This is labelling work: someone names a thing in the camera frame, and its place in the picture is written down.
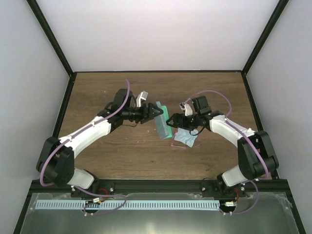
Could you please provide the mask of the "grey green glasses case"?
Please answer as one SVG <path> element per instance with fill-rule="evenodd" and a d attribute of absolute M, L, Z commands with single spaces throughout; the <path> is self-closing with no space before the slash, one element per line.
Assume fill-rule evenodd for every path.
<path fill-rule="evenodd" d="M 154 118 L 155 126 L 160 139 L 169 139 L 173 137 L 171 127 L 167 125 L 166 121 L 169 119 L 167 106 L 162 105 L 160 101 L 156 102 L 156 106 L 163 111 L 163 113 Z"/>

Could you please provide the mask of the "light blue cleaning cloth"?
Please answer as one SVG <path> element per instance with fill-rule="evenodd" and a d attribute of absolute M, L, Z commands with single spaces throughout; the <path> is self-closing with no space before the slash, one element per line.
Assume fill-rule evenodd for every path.
<path fill-rule="evenodd" d="M 174 141 L 181 142 L 188 147 L 193 147 L 194 142 L 197 138 L 198 130 L 185 130 L 178 128 L 174 136 Z"/>

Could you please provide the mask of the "pink frame sunglasses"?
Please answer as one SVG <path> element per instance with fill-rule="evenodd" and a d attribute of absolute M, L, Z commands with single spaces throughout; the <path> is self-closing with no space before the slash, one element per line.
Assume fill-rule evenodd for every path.
<path fill-rule="evenodd" d="M 174 138 L 172 138 L 171 147 L 180 148 L 180 149 L 188 149 L 188 148 L 191 148 L 191 147 L 188 146 L 188 145 L 181 145 L 181 142 L 175 141 Z"/>

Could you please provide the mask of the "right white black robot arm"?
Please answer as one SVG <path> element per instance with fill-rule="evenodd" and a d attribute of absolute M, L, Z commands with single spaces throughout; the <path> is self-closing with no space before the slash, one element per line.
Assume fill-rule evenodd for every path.
<path fill-rule="evenodd" d="M 269 177 L 279 167 L 279 162 L 269 134 L 242 127 L 220 111 L 213 111 L 205 96 L 192 99 L 193 107 L 181 103 L 182 114 L 174 113 L 167 125 L 189 132 L 201 127 L 218 134 L 237 148 L 238 165 L 217 176 L 216 189 L 228 196 L 234 186 L 261 176 Z"/>

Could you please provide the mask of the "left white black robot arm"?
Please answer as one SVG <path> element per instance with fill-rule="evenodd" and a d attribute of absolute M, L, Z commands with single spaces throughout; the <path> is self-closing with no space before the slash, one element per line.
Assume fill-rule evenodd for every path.
<path fill-rule="evenodd" d="M 98 178 L 87 170 L 77 168 L 76 157 L 126 120 L 143 124 L 160 117 L 163 114 L 161 106 L 146 104 L 147 95 L 143 91 L 134 97 L 129 89 L 119 89 L 114 100 L 89 123 L 67 136 L 46 139 L 36 165 L 41 185 L 70 185 L 82 189 L 89 197 L 96 196 L 100 187 Z"/>

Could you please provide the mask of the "black enclosure frame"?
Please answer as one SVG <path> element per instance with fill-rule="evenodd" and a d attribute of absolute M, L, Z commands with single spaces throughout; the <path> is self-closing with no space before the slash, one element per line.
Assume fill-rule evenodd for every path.
<path fill-rule="evenodd" d="M 46 34 L 49 42 L 51 43 L 54 51 L 56 52 L 56 55 L 58 56 L 60 62 L 62 63 L 63 67 L 65 68 L 65 70 L 69 76 L 69 81 L 68 81 L 68 84 L 66 87 L 64 98 L 63 98 L 61 108 L 60 108 L 60 111 L 58 114 L 58 118 L 57 118 L 57 121 L 56 121 L 56 124 L 54 127 L 54 131 L 53 131 L 53 136 L 56 137 L 59 135 L 61 125 L 63 123 L 63 119 L 64 119 L 65 112 L 66 112 L 66 109 L 68 106 L 68 102 L 69 102 L 69 99 L 70 99 L 70 96 L 72 93 L 72 89 L 74 87 L 74 82 L 76 80 L 77 73 L 74 72 L 72 70 L 72 68 L 70 67 L 69 62 L 68 62 L 67 58 L 65 57 L 65 54 L 63 53 L 63 51 L 62 51 L 62 49 L 61 49 L 53 31 L 52 31 L 48 21 L 46 20 L 38 2 L 35 0 L 29 0 L 27 3 L 30 6 L 31 10 L 33 11 L 37 21 L 39 22 L 41 28 L 43 29 L 44 33 Z M 249 103 L 250 103 L 250 106 L 252 109 L 253 117 L 255 119 L 255 123 L 256 123 L 258 130 L 263 130 L 263 126 L 261 123 L 261 119 L 260 119 L 257 107 L 256 107 L 255 102 L 254 102 L 252 92 L 250 90 L 249 83 L 247 81 L 247 73 L 249 72 L 253 63 L 255 62 L 256 58 L 258 57 L 263 45 L 265 44 L 267 38 L 269 37 L 270 33 L 272 32 L 274 26 L 276 25 L 277 21 L 279 20 L 281 14 L 283 13 L 287 4 L 288 4 L 288 1 L 286 1 L 286 0 L 280 0 L 277 3 L 272 15 L 270 16 L 270 18 L 269 18 L 269 20 L 268 20 L 268 22 L 267 22 L 267 24 L 263 30 L 263 32 L 260 35 L 253 51 L 251 52 L 251 55 L 249 56 L 246 64 L 244 65 L 244 68 L 242 70 L 240 70 L 242 80 L 243 80 L 243 83 L 245 86 L 245 90 L 246 90 L 246 93 L 248 96 L 248 100 L 249 100 Z M 273 179 L 281 179 L 276 170 L 271 172 L 271 175 L 273 176 L 272 180 Z M 29 215 L 26 213 L 26 211 L 30 208 L 30 200 L 31 200 L 31 196 L 33 194 L 34 193 L 30 193 L 30 194 L 28 193 L 27 194 L 23 209 L 20 213 L 18 222 L 17 222 L 15 230 L 14 230 L 14 232 L 16 234 L 20 234 L 22 232 L 22 228 L 24 227 L 25 220 L 29 217 Z M 292 206 L 291 207 L 291 213 L 292 213 L 292 216 L 294 218 L 296 228 L 297 228 L 299 233 L 304 234 L 306 231 L 304 229 L 302 220 L 300 218 L 300 215 L 299 215 L 297 206 L 295 204 L 293 195 L 292 195 L 292 193 L 289 193 L 289 194 L 285 193 L 285 195 L 287 197 L 287 201 L 290 202 L 290 204 Z"/>

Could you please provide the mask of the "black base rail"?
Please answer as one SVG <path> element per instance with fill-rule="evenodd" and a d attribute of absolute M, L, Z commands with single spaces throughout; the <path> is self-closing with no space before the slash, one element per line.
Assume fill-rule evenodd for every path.
<path fill-rule="evenodd" d="M 255 182 L 258 191 L 264 193 L 284 192 L 291 193 L 287 180 L 269 179 Z M 57 187 L 41 186 L 39 180 L 33 180 L 29 189 L 30 193 L 72 193 L 73 197 L 91 197 L 90 195 L 74 188 L 72 191 L 70 185 Z M 255 187 L 250 182 L 245 185 L 235 185 L 232 188 L 223 188 L 218 185 L 217 180 L 122 180 L 122 179 L 100 179 L 95 186 L 88 189 L 88 192 L 105 195 L 104 189 L 109 195 L 122 194 L 129 195 L 133 193 L 192 193 L 202 194 L 203 197 L 229 198 L 239 195 L 255 192 Z"/>

